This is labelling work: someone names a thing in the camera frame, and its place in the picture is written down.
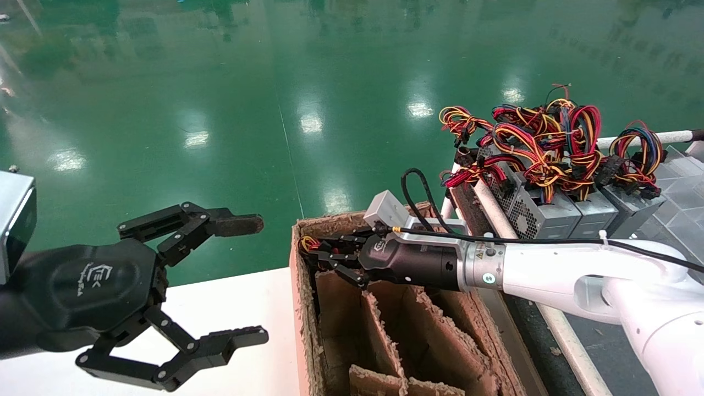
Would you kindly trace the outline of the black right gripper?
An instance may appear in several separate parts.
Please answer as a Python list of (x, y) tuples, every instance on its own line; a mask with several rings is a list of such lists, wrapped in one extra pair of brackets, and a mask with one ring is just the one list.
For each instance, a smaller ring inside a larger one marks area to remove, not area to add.
[(381, 236), (372, 230), (320, 236), (317, 266), (366, 290), (370, 280), (462, 292), (464, 243), (455, 238), (418, 235), (415, 241)]

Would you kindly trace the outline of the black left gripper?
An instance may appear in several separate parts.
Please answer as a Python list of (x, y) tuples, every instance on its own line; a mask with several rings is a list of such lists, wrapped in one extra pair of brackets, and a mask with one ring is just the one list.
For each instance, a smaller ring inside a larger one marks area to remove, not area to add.
[[(190, 201), (121, 223), (114, 245), (64, 246), (23, 254), (14, 272), (15, 353), (67, 353), (92, 347), (75, 363), (93, 377), (172, 393), (201, 370), (226, 366), (237, 349), (269, 341), (261, 326), (209, 333), (199, 339), (160, 308), (168, 279), (210, 237), (256, 235), (259, 214)], [(157, 253), (144, 245), (165, 237)], [(161, 365), (112, 356), (148, 327), (178, 353)]]

